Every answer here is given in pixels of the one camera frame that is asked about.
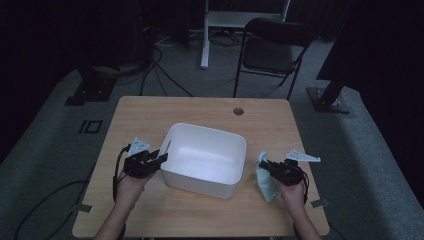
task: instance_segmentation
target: hand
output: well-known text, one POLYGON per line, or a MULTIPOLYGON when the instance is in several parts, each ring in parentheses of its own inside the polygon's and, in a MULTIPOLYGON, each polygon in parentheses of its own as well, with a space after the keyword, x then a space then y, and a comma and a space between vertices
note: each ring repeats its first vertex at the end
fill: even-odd
POLYGON ((277 179, 274 179, 274 181, 280 188, 284 205, 287 208, 287 212, 293 219, 293 223, 296 226, 296 230, 300 234, 301 239, 321 239, 305 210, 304 181, 302 180, 300 183, 292 186, 286 186, 277 179))
POLYGON ((274 179, 274 182, 280 189, 281 197, 283 198, 284 205, 289 211, 289 214, 293 216, 293 214, 303 212, 305 194, 305 184, 303 180, 297 185, 292 186, 286 186, 277 179, 274 179))
POLYGON ((145 178, 133 178, 126 173, 121 172, 118 177, 118 186, 116 193, 115 206, 129 208, 132 210, 135 203, 140 198, 141 193, 144 191, 146 183, 154 176, 151 174, 145 178))

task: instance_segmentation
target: white container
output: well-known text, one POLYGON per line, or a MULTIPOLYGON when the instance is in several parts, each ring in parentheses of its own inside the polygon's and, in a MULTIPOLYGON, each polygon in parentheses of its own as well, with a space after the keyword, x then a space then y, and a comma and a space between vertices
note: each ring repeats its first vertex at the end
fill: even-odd
POLYGON ((161 165, 171 187, 228 199, 243 173, 246 140, 237 134, 185 123, 171 127, 159 154, 168 152, 161 165))

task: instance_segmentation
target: dark background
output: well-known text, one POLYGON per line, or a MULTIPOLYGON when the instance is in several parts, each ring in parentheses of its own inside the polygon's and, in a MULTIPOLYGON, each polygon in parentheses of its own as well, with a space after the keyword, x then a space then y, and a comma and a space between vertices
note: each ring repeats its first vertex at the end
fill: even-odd
MULTIPOLYGON (((211 1, 211 9, 229 10, 226 2, 211 1)), ((360 92, 422 204, 424 191, 418 183, 424 166, 419 97, 423 4, 352 2, 292 0, 287 21, 311 24, 317 36, 336 38, 318 79, 342 82, 360 92)), ((203 27, 204 5, 198 0, 3 0, 0 4, 0 103, 5 129, 1 161, 70 71, 98 65, 119 69, 120 63, 148 61, 155 29, 187 44, 188 29, 203 27)), ((275 12, 281 5, 282 1, 264 1, 258 9, 257 1, 234 1, 232 9, 275 12)))

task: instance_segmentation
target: black folding chair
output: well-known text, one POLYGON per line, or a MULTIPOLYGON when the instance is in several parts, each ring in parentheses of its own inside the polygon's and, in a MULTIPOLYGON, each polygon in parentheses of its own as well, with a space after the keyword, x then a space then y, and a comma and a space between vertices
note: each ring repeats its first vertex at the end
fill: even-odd
POLYGON ((286 98, 289 100, 303 55, 314 39, 312 28, 305 24, 266 18, 250 20, 243 29, 233 98, 237 94, 240 72, 282 77, 279 86, 294 73, 286 98))

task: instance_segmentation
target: gray carpet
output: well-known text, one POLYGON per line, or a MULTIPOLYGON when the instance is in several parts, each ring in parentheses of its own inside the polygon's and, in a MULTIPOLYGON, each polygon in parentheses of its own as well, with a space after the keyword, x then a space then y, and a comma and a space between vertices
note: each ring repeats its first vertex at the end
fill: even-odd
MULTIPOLYGON (((311 167, 321 197, 330 203, 325 212, 332 228, 324 239, 423 239, 423 209, 359 94, 348 88, 342 91, 342 99, 352 110, 349 115, 314 111, 306 88, 327 86, 327 81, 315 79, 331 46, 320 40, 312 44, 290 99, 306 152, 322 159, 311 167)), ((160 66, 192 95, 232 96, 238 46, 212 44, 206 70, 200 69, 200 41, 192 41, 189 49, 172 42, 163 42, 158 48, 163 53, 160 66)), ((238 97, 285 98, 287 94, 288 83, 280 88, 276 87, 279 80, 242 77, 238 97)), ((119 98, 139 95, 142 79, 121 78, 108 102, 86 102, 84 106, 64 106, 80 83, 76 71, 57 84, 0 165, 0 239, 13 239, 15 233, 18 239, 45 239, 50 235, 54 235, 52 239, 75 239, 73 207, 84 183, 75 182, 46 197, 61 186, 87 179, 119 98), (92 129, 82 128, 84 121, 91 121, 92 129), (92 133, 100 122, 98 133, 92 133)), ((159 68, 145 80, 143 95, 187 96, 159 68)))

